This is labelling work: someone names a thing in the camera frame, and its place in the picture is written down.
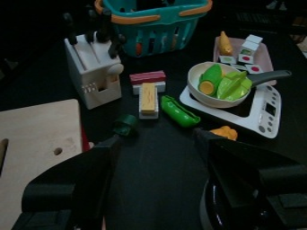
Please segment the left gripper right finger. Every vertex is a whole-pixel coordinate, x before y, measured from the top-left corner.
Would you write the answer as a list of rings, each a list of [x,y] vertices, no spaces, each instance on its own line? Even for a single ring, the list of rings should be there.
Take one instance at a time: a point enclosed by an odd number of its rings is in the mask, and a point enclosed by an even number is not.
[[[307,166],[197,128],[204,230],[307,230]]]

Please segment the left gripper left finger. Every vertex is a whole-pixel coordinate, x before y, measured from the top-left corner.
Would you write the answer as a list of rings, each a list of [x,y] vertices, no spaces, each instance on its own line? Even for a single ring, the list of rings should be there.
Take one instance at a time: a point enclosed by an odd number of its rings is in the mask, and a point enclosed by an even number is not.
[[[12,230],[101,230],[121,139],[99,142],[27,185]]]

